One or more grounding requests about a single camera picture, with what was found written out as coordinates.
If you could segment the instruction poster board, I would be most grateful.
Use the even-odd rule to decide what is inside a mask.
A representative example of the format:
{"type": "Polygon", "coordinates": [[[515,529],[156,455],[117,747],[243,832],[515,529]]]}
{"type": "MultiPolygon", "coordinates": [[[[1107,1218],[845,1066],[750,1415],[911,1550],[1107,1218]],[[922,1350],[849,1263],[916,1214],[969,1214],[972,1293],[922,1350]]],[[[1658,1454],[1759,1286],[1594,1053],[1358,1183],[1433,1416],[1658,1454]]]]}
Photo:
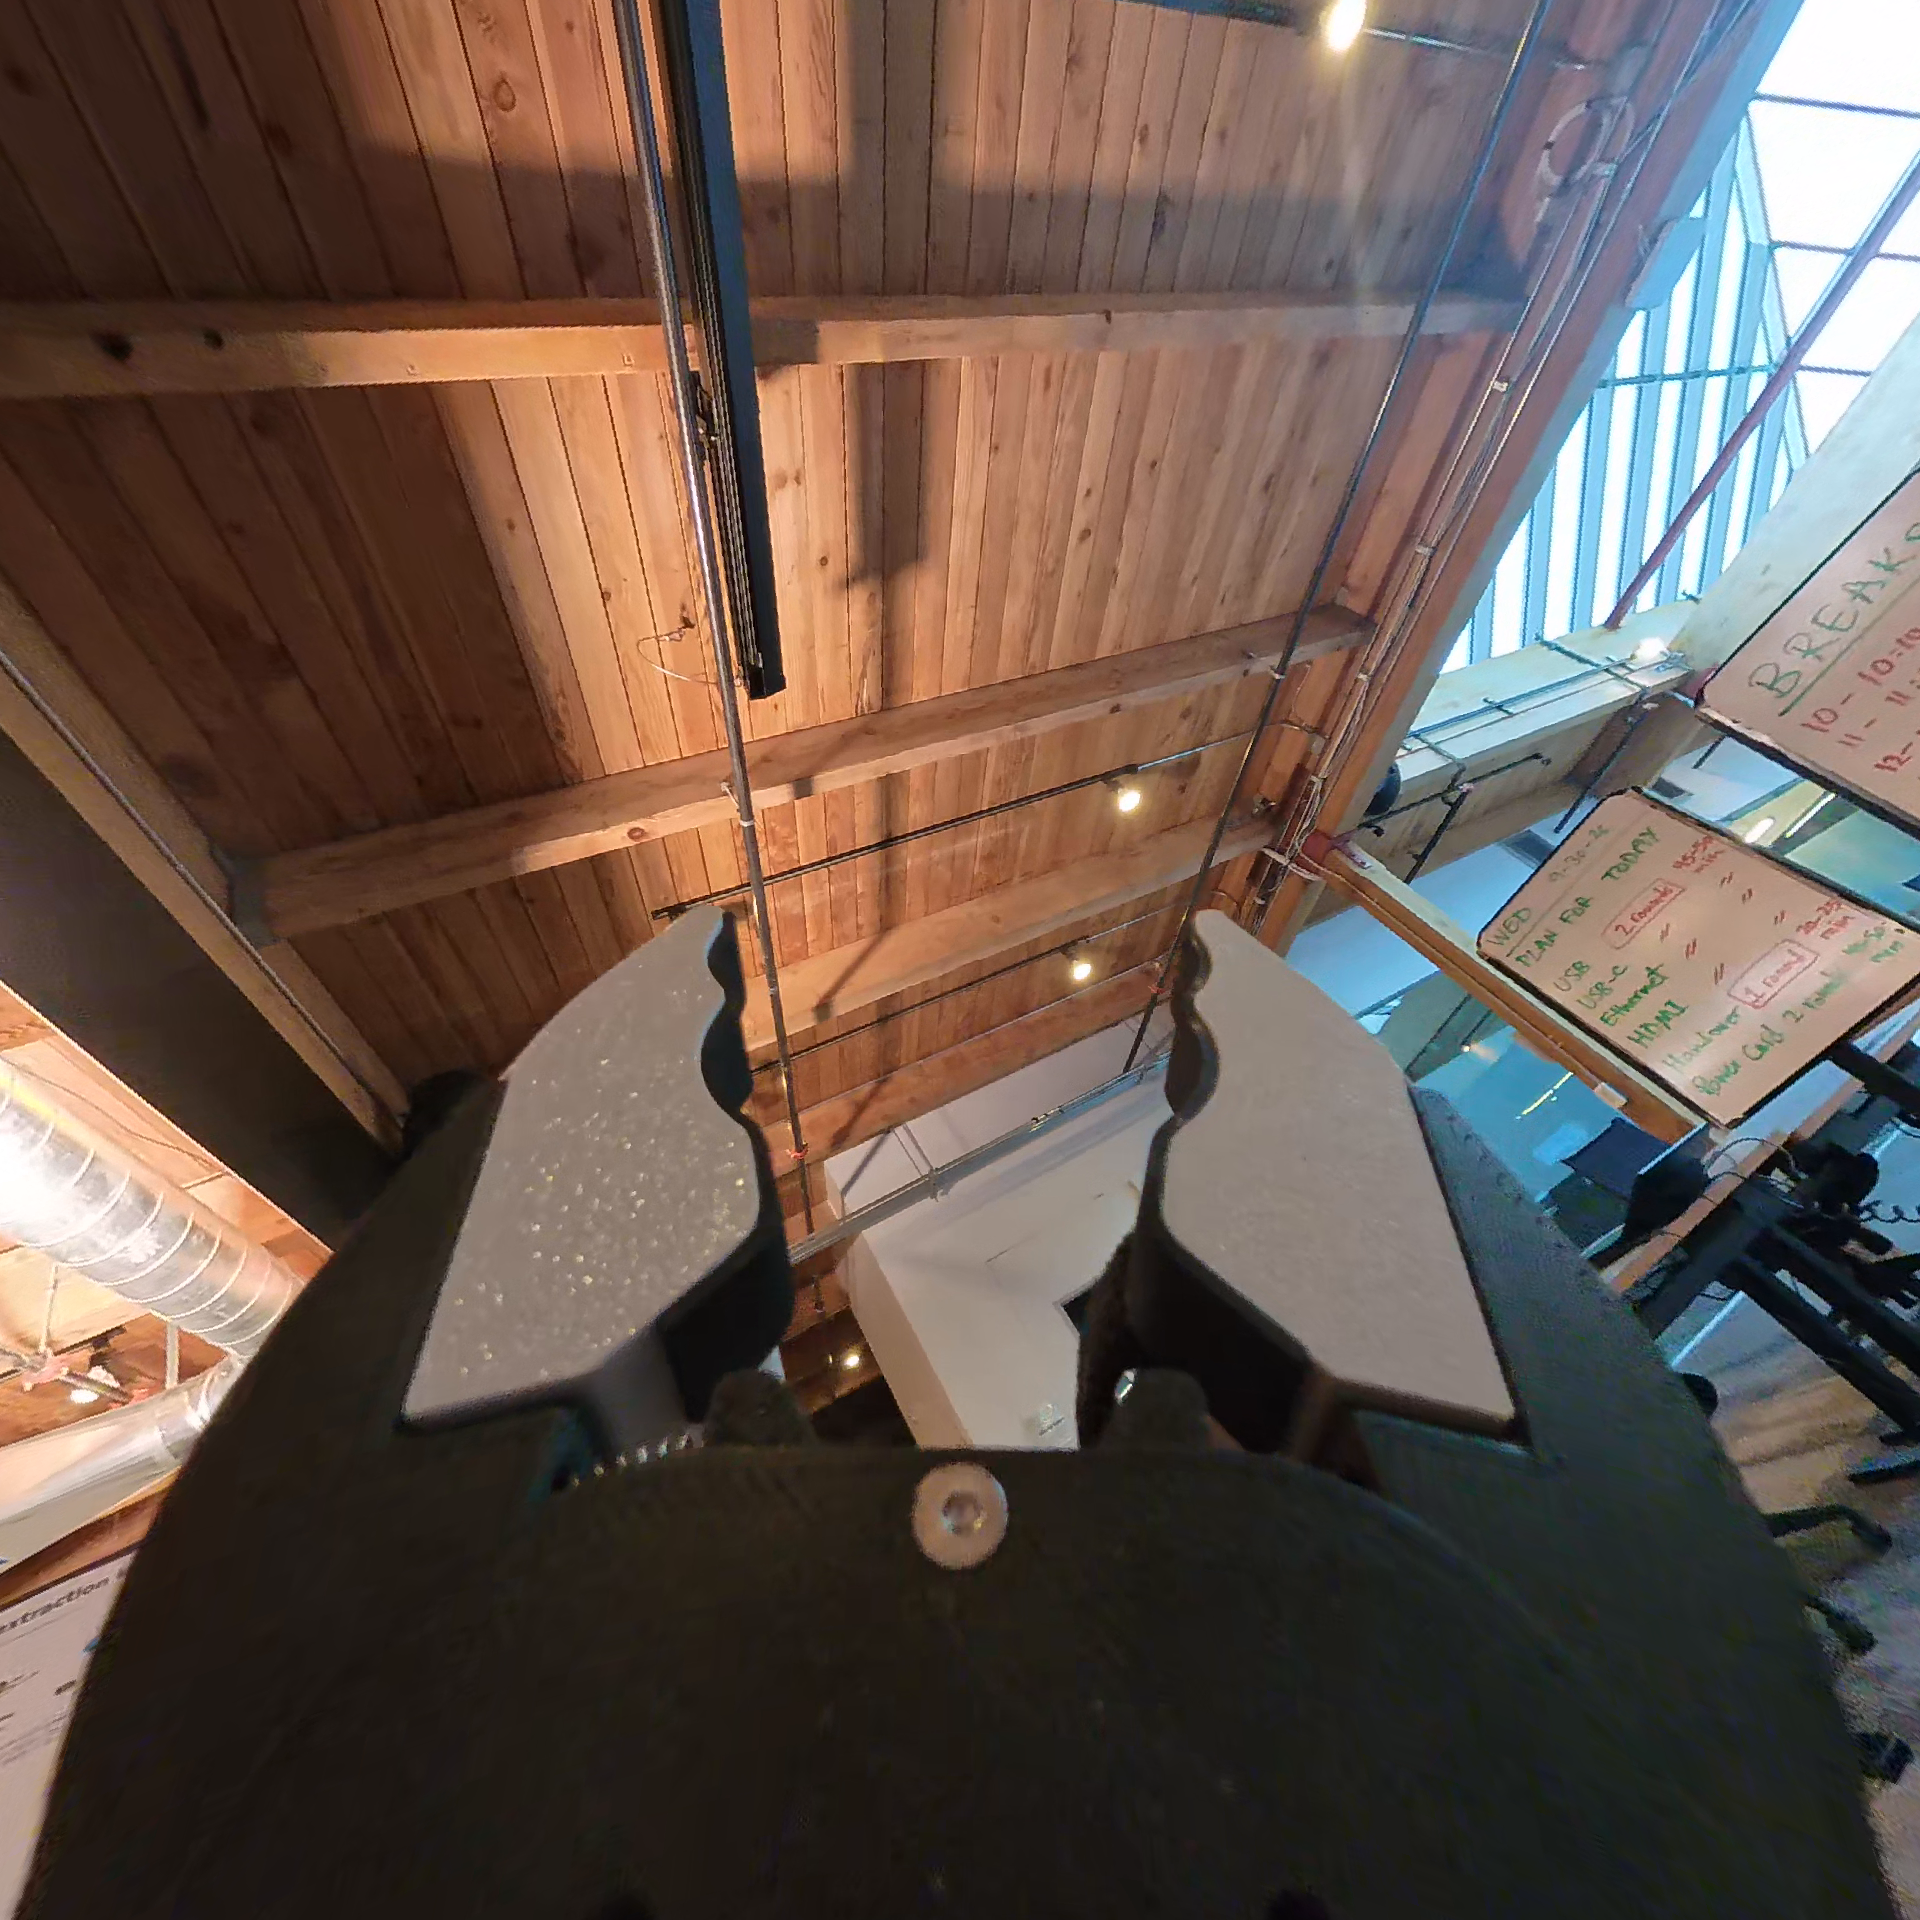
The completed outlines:
{"type": "Polygon", "coordinates": [[[134,1547],[4,1605],[4,1792],[25,1796],[55,1759],[134,1547]]]}

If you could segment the black ceiling light track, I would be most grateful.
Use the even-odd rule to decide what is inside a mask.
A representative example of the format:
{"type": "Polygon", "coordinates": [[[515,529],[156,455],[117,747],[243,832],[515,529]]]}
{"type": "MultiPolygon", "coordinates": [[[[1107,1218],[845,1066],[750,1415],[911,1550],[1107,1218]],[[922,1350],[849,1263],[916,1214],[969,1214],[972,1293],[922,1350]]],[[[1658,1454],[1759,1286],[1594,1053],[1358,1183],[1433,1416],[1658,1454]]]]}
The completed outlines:
{"type": "Polygon", "coordinates": [[[732,645],[747,697],[764,702],[780,695],[786,681],[721,5],[656,3],[656,25],[703,336],[708,489],[718,517],[732,645]]]}

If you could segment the silver air duct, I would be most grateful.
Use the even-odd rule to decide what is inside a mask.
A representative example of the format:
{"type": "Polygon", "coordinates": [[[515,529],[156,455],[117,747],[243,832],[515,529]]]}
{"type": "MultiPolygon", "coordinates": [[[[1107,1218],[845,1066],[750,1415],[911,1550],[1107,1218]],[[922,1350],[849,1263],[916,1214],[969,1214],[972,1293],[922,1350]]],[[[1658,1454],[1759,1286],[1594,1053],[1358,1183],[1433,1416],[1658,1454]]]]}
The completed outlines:
{"type": "Polygon", "coordinates": [[[29,1557],[180,1471],[246,1367],[228,1355],[147,1402],[4,1442],[4,1557],[29,1557]]]}
{"type": "Polygon", "coordinates": [[[253,1359],[303,1279],[171,1176],[4,1066],[4,1238],[227,1355],[253,1359]]]}

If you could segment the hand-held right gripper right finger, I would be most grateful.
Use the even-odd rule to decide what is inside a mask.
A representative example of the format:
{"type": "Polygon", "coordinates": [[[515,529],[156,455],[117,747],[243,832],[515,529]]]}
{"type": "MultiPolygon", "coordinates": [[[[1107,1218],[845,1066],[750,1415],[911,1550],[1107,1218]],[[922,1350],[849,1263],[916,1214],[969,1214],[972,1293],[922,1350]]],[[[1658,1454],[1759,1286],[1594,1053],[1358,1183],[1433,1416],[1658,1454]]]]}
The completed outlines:
{"type": "Polygon", "coordinates": [[[1223,912],[1182,937],[1120,1308],[1235,1447],[1331,1447],[1358,1415],[1520,1431],[1404,1070],[1223,912]]]}

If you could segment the red ceiling pipe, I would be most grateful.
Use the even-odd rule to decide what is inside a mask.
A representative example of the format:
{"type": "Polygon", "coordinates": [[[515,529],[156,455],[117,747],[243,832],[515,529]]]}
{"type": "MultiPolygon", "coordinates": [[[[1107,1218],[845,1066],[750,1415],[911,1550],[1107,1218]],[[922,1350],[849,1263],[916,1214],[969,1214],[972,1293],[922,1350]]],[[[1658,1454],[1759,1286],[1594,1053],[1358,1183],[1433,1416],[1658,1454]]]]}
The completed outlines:
{"type": "Polygon", "coordinates": [[[1717,486],[1741,468],[1741,455],[1751,437],[1766,425],[1770,411],[1788,397],[1798,370],[1807,365],[1809,352],[1848,304],[1855,284],[1866,276],[1870,264],[1882,260],[1886,244],[1895,239],[1899,225],[1904,222],[1906,210],[1917,202],[1917,155],[1906,162],[1904,177],[1891,186],[1886,206],[1875,211],[1870,225],[1855,239],[1851,249],[1839,254],[1835,273],[1823,286],[1815,308],[1809,310],[1807,323],[1790,336],[1780,362],[1766,371],[1765,386],[1751,397],[1748,411],[1730,425],[1728,437],[1717,443],[1707,468],[1698,473],[1693,492],[1672,510],[1669,524],[1663,529],[1658,542],[1653,542],[1642,565],[1621,583],[1621,597],[1604,616],[1604,631],[1616,631],[1625,615],[1637,611],[1638,593],[1666,570],[1669,557],[1685,549],[1685,536],[1693,519],[1711,507],[1717,486]]]}

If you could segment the whiteboard with green list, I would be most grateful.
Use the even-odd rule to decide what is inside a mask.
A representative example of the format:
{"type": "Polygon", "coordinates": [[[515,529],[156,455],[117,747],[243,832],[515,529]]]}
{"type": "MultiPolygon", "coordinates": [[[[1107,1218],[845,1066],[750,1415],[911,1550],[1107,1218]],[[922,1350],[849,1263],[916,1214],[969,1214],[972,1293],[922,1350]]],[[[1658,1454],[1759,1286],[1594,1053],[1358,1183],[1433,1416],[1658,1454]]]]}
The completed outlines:
{"type": "Polygon", "coordinates": [[[1476,932],[1478,955],[1730,1129],[1917,988],[1917,929],[1638,791],[1476,932]]]}

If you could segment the metal ceiling conduit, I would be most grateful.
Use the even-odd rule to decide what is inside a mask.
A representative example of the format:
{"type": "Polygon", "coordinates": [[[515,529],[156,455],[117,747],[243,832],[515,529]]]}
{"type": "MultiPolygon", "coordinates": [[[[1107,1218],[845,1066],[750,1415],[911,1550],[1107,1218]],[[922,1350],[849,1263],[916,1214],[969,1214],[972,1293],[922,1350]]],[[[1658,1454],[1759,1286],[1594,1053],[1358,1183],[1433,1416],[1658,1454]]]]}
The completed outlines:
{"type": "Polygon", "coordinates": [[[807,1172],[807,1137],[799,1121],[799,1098],[794,1089],[794,1051],[784,1017],[777,929],[771,915],[769,870],[760,855],[757,798],[756,775],[747,766],[747,737],[742,726],[742,697],[747,697],[732,645],[732,615],[721,579],[721,546],[714,497],[708,489],[708,397],[703,390],[703,336],[693,308],[689,244],[682,222],[682,184],[680,155],[672,140],[672,115],[663,77],[659,25],[653,3],[613,3],[612,5],[620,60],[620,85],[626,95],[626,118],[637,147],[641,206],[646,222],[646,242],[656,271],[656,308],[668,352],[669,402],[680,435],[680,468],[685,489],[685,517],[693,524],[695,579],[703,591],[703,611],[708,621],[713,678],[718,695],[730,779],[742,863],[750,901],[750,923],[760,952],[760,981],[769,993],[775,1048],[777,1048],[777,1085],[786,1115],[786,1157],[794,1177],[799,1183],[803,1225],[814,1229],[814,1187],[807,1172]]]}

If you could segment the whiteboard with green heading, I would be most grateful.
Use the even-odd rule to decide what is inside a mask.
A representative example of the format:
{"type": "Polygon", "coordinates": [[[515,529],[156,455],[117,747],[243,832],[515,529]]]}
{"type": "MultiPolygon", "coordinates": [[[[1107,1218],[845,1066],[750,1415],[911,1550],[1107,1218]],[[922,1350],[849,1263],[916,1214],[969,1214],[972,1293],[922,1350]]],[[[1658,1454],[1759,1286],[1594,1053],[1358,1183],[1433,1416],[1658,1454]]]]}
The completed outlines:
{"type": "Polygon", "coordinates": [[[1694,713],[1917,830],[1917,473],[1714,667],[1694,713]]]}

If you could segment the wooden top office desk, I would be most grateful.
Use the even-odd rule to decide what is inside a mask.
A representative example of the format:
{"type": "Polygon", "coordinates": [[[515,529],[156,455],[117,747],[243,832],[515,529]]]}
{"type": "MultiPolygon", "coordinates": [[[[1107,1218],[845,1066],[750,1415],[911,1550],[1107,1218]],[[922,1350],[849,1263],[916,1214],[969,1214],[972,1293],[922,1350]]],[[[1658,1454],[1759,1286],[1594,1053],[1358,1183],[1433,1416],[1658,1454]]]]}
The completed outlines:
{"type": "Polygon", "coordinates": [[[1848,1079],[1833,1108],[1788,1137],[1669,1148],[1588,1258],[1653,1334],[1711,1293],[1765,1308],[1886,1416],[1882,1454],[1848,1480],[1917,1483],[1917,1255],[1869,1218],[1875,1140],[1917,1129],[1917,1021],[1830,1065],[1848,1079]]]}

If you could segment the skylight window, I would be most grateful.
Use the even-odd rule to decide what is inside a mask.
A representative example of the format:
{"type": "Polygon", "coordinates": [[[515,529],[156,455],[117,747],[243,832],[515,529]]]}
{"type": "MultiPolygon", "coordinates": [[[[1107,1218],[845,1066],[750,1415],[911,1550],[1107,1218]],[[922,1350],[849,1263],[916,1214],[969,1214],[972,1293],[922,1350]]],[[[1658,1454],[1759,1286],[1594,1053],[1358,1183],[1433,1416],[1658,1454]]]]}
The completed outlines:
{"type": "Polygon", "coordinates": [[[1917,3],[1802,3],[1444,671],[1597,628],[1917,162],[1917,3]]]}

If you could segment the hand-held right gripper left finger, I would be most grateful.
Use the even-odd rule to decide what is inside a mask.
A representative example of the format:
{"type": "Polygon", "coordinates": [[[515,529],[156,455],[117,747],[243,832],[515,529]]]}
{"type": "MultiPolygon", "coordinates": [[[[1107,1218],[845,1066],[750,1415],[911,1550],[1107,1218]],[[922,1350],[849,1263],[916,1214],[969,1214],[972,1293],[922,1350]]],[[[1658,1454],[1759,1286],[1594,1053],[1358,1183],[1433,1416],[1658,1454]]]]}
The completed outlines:
{"type": "Polygon", "coordinates": [[[746,999],[736,918],[707,907],[524,1048],[401,1402],[412,1426],[561,1408],[595,1447],[659,1447],[775,1355],[794,1274],[747,1114],[746,999]]]}

